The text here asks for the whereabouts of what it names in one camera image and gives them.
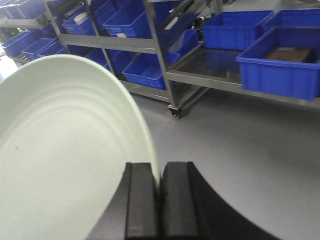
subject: caster wheel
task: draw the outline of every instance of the caster wheel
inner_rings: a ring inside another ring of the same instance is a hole
[[[172,116],[175,119],[180,119],[182,117],[182,113],[180,110],[170,109]]]

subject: blue storage crate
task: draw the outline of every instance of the blue storage crate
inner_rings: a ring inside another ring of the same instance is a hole
[[[262,24],[264,32],[281,27],[320,27],[320,9],[285,9]]]
[[[14,3],[16,0],[3,0],[0,2],[0,19],[3,18],[11,18],[11,16],[7,13],[5,6]]]
[[[124,8],[130,2],[130,0],[114,0],[113,2],[116,9],[119,11],[120,9]]]
[[[120,51],[120,50],[110,50],[111,51],[111,56],[112,56],[112,61],[115,67],[115,73],[121,73],[121,71],[128,66],[130,63],[132,57],[135,55],[134,52],[131,51]],[[105,66],[106,69],[110,71],[110,67],[107,64]]]
[[[148,38],[151,36],[145,7],[140,0],[131,0],[106,21],[103,27],[113,37]]]
[[[244,50],[262,35],[261,24],[272,14],[272,11],[222,12],[202,25],[204,46]]]
[[[38,54],[41,53],[46,47],[50,46],[54,40],[52,38],[40,38],[32,45],[22,51],[22,53],[30,60],[39,58]]]
[[[55,39],[57,37],[55,29],[51,24],[48,24],[47,26],[41,29],[29,28],[27,31],[38,32],[39,35],[43,38]]]
[[[104,56],[104,53],[102,52],[102,50],[100,48],[94,49],[85,58],[90,59],[90,60],[96,62],[97,64],[102,65],[103,67],[106,67],[106,65],[108,64],[107,60]]]
[[[37,32],[24,31],[1,46],[8,56],[16,57],[40,38]]]
[[[129,64],[131,58],[134,56],[134,52],[130,51],[120,51],[120,50],[109,50],[112,61],[115,67],[115,73],[121,73],[121,71]],[[91,53],[86,56],[87,59],[90,59],[110,71],[110,67],[106,61],[106,58],[100,48],[96,48]]]
[[[156,14],[156,24],[161,24],[163,21],[167,19],[170,15],[170,10],[172,10],[175,6],[179,4],[179,1],[173,2],[155,2],[154,3],[154,10]]]
[[[64,49],[60,41],[55,41],[49,46],[47,46],[38,54],[38,56],[41,58],[41,57],[51,56],[56,54],[68,54],[67,50]]]
[[[86,8],[82,7],[74,15],[72,15],[68,20],[62,23],[62,26],[65,28],[65,30],[67,30],[68,33],[77,34],[77,35],[95,35],[95,31],[94,31],[94,28],[92,27],[92,23],[89,17],[87,17],[87,19],[81,24],[76,24],[75,22],[75,17],[85,12],[87,12]]]
[[[315,63],[263,59],[279,47],[310,47]],[[320,28],[276,28],[237,57],[242,87],[313,100],[320,94]]]
[[[4,9],[12,19],[34,19],[46,12],[42,0],[16,0]]]
[[[117,13],[117,9],[111,0],[107,2],[104,1],[104,4],[102,5],[93,4],[92,7],[94,10],[95,20],[101,30],[103,29],[103,24]]]
[[[68,45],[69,51],[72,55],[83,56],[89,51],[87,46]]]
[[[67,21],[65,21],[62,24],[62,26],[67,30],[68,33],[78,34],[78,35],[95,35],[96,34],[89,16],[83,23],[76,24],[75,17],[85,12],[86,12],[86,8],[85,7],[81,8],[79,11],[77,11],[74,15],[72,15]],[[94,11],[94,17],[100,29],[103,28],[103,23],[107,21],[110,17],[112,17],[116,12],[117,10],[114,7],[113,2],[111,0],[108,0],[102,6],[100,6],[96,11]]]
[[[56,7],[56,6],[59,6],[60,4],[64,3],[65,1],[67,1],[67,0],[52,0],[52,1],[50,1],[50,5],[52,7]]]
[[[169,52],[178,53],[180,57],[182,57],[199,45],[198,31],[196,29],[185,30],[181,38],[183,39],[178,39],[176,43],[170,47]]]
[[[179,57],[179,53],[168,53],[168,63],[173,64]],[[156,54],[141,53],[122,73],[131,83],[156,89],[166,89]]]

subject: metal shelving rack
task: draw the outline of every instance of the metal shelving rack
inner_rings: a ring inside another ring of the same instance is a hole
[[[168,63],[166,61],[165,53],[171,46],[168,43],[174,43],[174,39],[180,36],[182,32],[200,14],[200,12],[209,5],[210,0],[182,1],[182,3],[170,14],[162,26],[157,27],[155,25],[156,11],[153,3],[167,1],[168,0],[143,0],[151,30],[150,39],[101,36],[97,27],[98,25],[96,24],[91,13],[89,0],[85,0],[84,4],[86,5],[86,10],[91,18],[92,26],[96,35],[62,34],[60,33],[58,26],[54,26],[54,29],[56,30],[60,41],[64,43],[65,46],[77,45],[91,48],[101,48],[104,52],[107,63],[109,66],[111,66],[110,69],[112,73],[115,73],[115,71],[108,49],[157,54],[164,77],[166,90],[130,83],[126,81],[123,75],[117,75],[117,77],[131,93],[169,103],[170,105],[168,107],[171,110],[172,115],[176,118],[179,118],[181,116],[182,109],[190,106],[201,95],[203,95],[208,88],[185,83],[173,83],[171,79],[166,77]],[[180,18],[174,24],[174,26],[170,30],[164,31],[166,26],[178,15]],[[53,25],[55,25],[54,16],[49,14],[48,19]]]
[[[43,0],[47,8],[46,13],[36,19],[0,19],[0,27],[40,29],[51,23],[58,38],[66,49],[68,49],[68,45],[101,48],[113,73],[115,73],[114,65],[109,50],[157,54],[167,90],[130,83],[126,81],[126,78],[121,74],[117,75],[117,77],[131,93],[169,103],[168,107],[172,115],[176,118],[179,118],[182,110],[192,105],[193,102],[200,98],[209,88],[320,108],[320,98],[318,97],[314,101],[307,101],[242,89],[240,69],[236,67],[234,69],[219,69],[219,63],[225,61],[225,59],[223,57],[217,57],[238,55],[238,51],[209,49],[204,48],[200,44],[174,65],[168,66],[165,53],[175,40],[205,7],[210,6],[210,9],[214,10],[215,13],[219,13],[222,11],[223,4],[221,0],[184,0],[161,26],[156,26],[156,11],[153,3],[167,1],[175,0],[143,0],[152,35],[150,39],[101,36],[97,27],[98,25],[95,23],[95,19],[91,13],[90,0],[68,0],[57,6],[53,11],[47,4],[50,0]],[[57,12],[56,10],[62,8],[67,12],[82,3],[86,6],[96,35],[61,33],[55,22],[58,16],[53,15],[52,12]],[[165,31],[166,26],[176,16],[179,16],[177,22],[169,30]],[[28,62],[23,56],[12,59],[23,64]],[[209,67],[204,66],[207,62],[210,63]]]

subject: brown cardboard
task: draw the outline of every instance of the brown cardboard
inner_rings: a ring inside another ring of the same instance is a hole
[[[311,47],[277,47],[270,51],[264,59],[303,63],[308,61],[311,51]]]

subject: white label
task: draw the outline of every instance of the white label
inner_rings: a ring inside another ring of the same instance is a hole
[[[126,38],[127,37],[123,32],[117,33],[116,36],[118,38]]]

